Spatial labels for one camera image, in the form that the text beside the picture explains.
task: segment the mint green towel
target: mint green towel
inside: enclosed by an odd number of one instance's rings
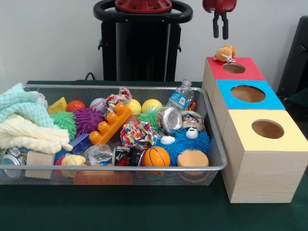
[[[25,92],[21,83],[7,90],[0,95],[0,122],[16,113],[39,127],[53,128],[53,119],[50,118],[47,109],[36,102],[38,95],[37,91]]]

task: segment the yellow ball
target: yellow ball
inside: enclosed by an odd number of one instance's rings
[[[125,104],[125,106],[131,109],[133,115],[135,115],[136,117],[140,115],[141,105],[137,100],[131,99],[128,103]]]
[[[155,100],[155,99],[147,100],[142,105],[142,113],[154,111],[162,107],[163,107],[162,103],[159,102],[158,100]]]

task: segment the metal basket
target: metal basket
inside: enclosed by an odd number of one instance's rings
[[[175,87],[126,87],[141,104],[147,99],[158,99],[167,104]],[[209,185],[217,172],[227,164],[216,121],[207,94],[201,88],[192,88],[196,112],[205,118],[205,128],[210,136],[206,154],[209,167],[95,167],[95,166],[14,166],[0,165],[0,184],[35,185]],[[81,100],[87,106],[96,98],[118,94],[115,86],[62,86],[27,85],[26,91],[37,90],[45,95],[49,104],[61,97],[67,102]],[[119,134],[108,142],[111,149],[120,146]],[[9,178],[3,171],[12,171],[17,178]],[[33,177],[26,177],[30,171]]]

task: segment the wooden box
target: wooden box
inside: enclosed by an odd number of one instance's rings
[[[212,108],[221,136],[228,109],[285,109],[270,85],[258,80],[217,80]]]
[[[53,165],[55,154],[45,154],[30,150],[27,155],[27,165]],[[25,176],[50,179],[52,170],[26,170]]]
[[[207,57],[202,81],[202,89],[206,91],[212,102],[216,80],[265,80],[261,71],[249,57],[235,57],[236,63],[223,63]]]
[[[229,110],[222,176],[231,203],[289,203],[308,164],[308,141],[285,110]]]

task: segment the yellow sponge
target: yellow sponge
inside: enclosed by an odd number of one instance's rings
[[[63,112],[66,110],[67,103],[64,97],[56,101],[53,105],[49,106],[48,113],[55,113],[55,112]]]

